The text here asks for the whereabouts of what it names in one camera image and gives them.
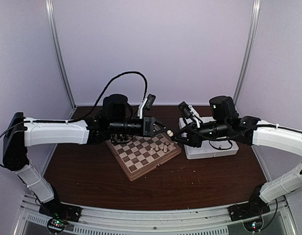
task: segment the wooden chessboard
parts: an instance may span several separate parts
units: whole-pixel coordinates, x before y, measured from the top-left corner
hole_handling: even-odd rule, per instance
[[[181,148],[164,133],[152,138],[136,136],[126,144],[113,145],[111,141],[106,144],[130,181],[181,153]]]

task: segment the chess piece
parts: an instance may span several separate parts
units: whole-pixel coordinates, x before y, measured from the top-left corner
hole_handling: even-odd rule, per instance
[[[174,135],[174,133],[171,130],[168,130],[167,134],[168,134],[169,137],[172,137]]]

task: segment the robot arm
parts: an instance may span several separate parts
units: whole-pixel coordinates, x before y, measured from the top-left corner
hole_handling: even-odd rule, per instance
[[[173,141],[201,147],[202,141],[233,140],[247,145],[268,146],[295,153],[302,157],[302,131],[271,124],[256,117],[239,118],[231,97],[218,96],[209,101],[215,121],[186,124],[172,137]],[[188,105],[179,105],[185,118],[191,118]],[[302,163],[279,178],[255,188],[245,205],[229,207],[232,221],[269,212],[267,204],[276,198],[302,187]]]
[[[133,117],[127,97],[120,94],[105,98],[103,109],[95,117],[79,121],[39,120],[25,118],[23,113],[16,113],[10,127],[16,126],[4,136],[3,164],[35,193],[41,203],[40,213],[77,222],[81,209],[60,202],[55,188],[28,159],[27,147],[48,143],[100,144],[108,140],[126,142],[131,136],[155,136],[165,132],[166,127],[154,117],[142,116],[150,109],[154,99],[154,95],[149,95],[142,102],[138,117]],[[126,109],[131,112],[130,117],[126,117]]]

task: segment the white base platform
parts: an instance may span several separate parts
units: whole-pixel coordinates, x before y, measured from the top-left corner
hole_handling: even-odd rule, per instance
[[[203,122],[209,122],[214,121],[212,117],[200,117],[200,119]],[[182,118],[179,119],[179,127],[183,128],[185,127],[184,121]],[[228,141],[217,141],[217,142],[210,142],[213,146],[216,148],[222,147],[222,148],[229,148],[230,144]],[[223,157],[223,156],[229,156],[234,155],[237,153],[239,147],[236,144],[236,142],[232,141],[232,148],[229,150],[217,150],[210,146],[208,141],[203,141],[202,146],[200,148],[194,148],[185,145],[185,151],[186,151],[186,158],[188,159],[201,159],[201,158],[215,158],[215,157]]]

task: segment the brown tabletop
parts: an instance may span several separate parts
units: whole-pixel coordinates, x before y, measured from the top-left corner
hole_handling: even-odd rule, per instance
[[[195,108],[201,116],[211,115],[209,107]],[[78,107],[74,117],[87,110]],[[178,130],[177,106],[154,106],[148,115]],[[45,178],[63,202],[89,207],[175,210],[239,203],[266,180],[251,147],[238,145],[234,156],[188,160],[180,144],[180,155],[131,182],[106,144],[60,144]]]

